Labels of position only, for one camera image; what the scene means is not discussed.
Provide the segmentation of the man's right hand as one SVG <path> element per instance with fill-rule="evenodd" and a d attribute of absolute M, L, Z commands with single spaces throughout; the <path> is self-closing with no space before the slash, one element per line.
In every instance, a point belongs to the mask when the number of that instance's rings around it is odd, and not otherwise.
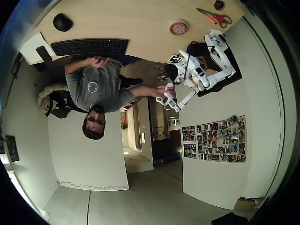
<path fill-rule="evenodd" d="M 159 97 L 161 99 L 165 99 L 165 93 L 171 95 L 171 97 L 175 98 L 175 89 L 174 87 L 166 87 L 166 86 L 159 86 L 157 87 L 157 93 L 156 93 L 156 97 Z"/>

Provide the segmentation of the man's left hand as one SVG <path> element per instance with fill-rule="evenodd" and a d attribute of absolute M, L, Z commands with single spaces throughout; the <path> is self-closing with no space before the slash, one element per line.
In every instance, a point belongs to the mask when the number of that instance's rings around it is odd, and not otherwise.
<path fill-rule="evenodd" d="M 95 68 L 100 68 L 104 66 L 108 61 L 108 57 L 95 56 L 90 59 L 90 65 Z"/>

